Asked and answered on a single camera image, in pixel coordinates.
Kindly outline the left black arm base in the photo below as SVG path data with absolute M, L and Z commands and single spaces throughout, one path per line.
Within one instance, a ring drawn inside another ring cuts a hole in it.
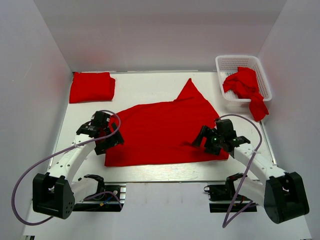
M 87 174 L 78 181 L 83 179 L 92 179 L 97 182 L 96 191 L 88 197 L 101 194 L 75 204 L 74 212 L 120 212 L 122 210 L 126 197 L 125 183 L 107 183 L 103 177 L 95 174 Z

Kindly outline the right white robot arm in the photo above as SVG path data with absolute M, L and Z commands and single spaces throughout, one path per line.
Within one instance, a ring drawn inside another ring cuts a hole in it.
M 303 179 L 297 172 L 287 172 L 266 160 L 249 139 L 237 136 L 230 119 L 217 118 L 215 124 L 215 128 L 202 126 L 192 145 L 198 147 L 206 139 L 207 153 L 225 151 L 246 167 L 243 173 L 226 178 L 224 194 L 231 198 L 228 213 L 240 196 L 250 200 L 240 212 L 261 206 L 276 224 L 310 212 Z

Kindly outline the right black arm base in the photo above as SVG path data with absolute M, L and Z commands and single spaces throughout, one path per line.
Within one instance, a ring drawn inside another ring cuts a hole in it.
M 209 184 L 203 188 L 208 194 L 210 213 L 227 213 L 229 205 L 233 199 L 236 188 L 232 185 L 234 181 L 240 180 L 243 173 L 237 173 L 227 177 L 223 184 Z M 238 194 L 232 206 L 231 213 L 236 213 L 245 207 L 251 200 Z M 253 202 L 244 212 L 257 212 L 257 205 Z

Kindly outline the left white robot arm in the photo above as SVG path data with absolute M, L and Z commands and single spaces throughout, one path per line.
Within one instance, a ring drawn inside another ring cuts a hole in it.
M 110 122 L 115 113 L 99 110 L 91 120 L 76 131 L 71 149 L 45 174 L 38 173 L 32 182 L 32 208 L 34 212 L 66 219 L 77 203 L 96 199 L 106 194 L 104 178 L 87 174 L 73 181 L 80 166 L 91 152 L 104 155 L 107 150 L 124 144 L 120 125 Z

